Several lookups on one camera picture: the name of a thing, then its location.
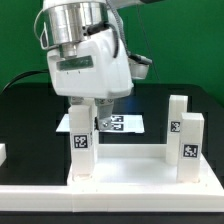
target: white platform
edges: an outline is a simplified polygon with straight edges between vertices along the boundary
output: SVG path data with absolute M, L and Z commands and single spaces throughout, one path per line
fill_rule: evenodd
M 166 145 L 100 145 L 90 179 L 68 186 L 0 186 L 1 211 L 224 212 L 224 191 L 201 158 L 200 183 L 176 183 Z

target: black table surface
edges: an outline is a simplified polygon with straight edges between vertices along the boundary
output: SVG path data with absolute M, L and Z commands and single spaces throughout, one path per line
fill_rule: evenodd
M 170 95 L 188 96 L 188 111 L 203 114 L 203 154 L 224 186 L 224 108 L 198 86 L 135 85 L 129 97 L 116 100 L 114 113 L 143 115 L 145 133 L 101 133 L 100 142 L 165 144 Z M 69 135 L 56 133 L 56 128 L 68 108 L 68 99 L 57 96 L 49 84 L 17 84 L 0 95 L 0 143 L 5 143 L 7 149 L 7 160 L 0 167 L 0 185 L 66 185 L 71 164 Z M 29 221 L 30 213 L 28 216 L 26 213 L 0 213 L 0 223 L 3 220 L 7 221 L 4 223 L 15 223 L 15 219 L 11 220 L 13 217 L 24 223 L 26 219 Z M 61 221 L 63 223 L 71 223 L 72 220 L 76 220 L 76 223 L 92 223 L 94 217 L 98 217 L 95 223 L 135 223 L 140 220 L 141 223 L 153 220 L 154 223 L 165 223 L 166 220 L 189 223 L 194 218 L 199 220 L 197 223 L 212 223 L 212 217 L 224 223 L 224 216 L 217 213 L 88 213 L 84 216 L 45 213 L 38 217 L 43 218 L 41 223 L 44 220 L 49 221 L 46 223 L 59 223 L 59 220 L 64 220 Z

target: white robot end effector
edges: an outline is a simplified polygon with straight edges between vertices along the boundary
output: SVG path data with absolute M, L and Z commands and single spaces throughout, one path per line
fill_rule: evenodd
M 122 2 L 152 0 L 115 5 Z M 131 93 L 131 70 L 139 78 L 139 66 L 147 74 L 152 63 L 127 50 L 117 6 L 110 0 L 45 0 L 42 10 L 40 41 L 48 50 L 54 89 L 58 95 L 96 99 L 100 130 L 111 129 L 114 99 Z M 118 24 L 111 23 L 108 10 Z

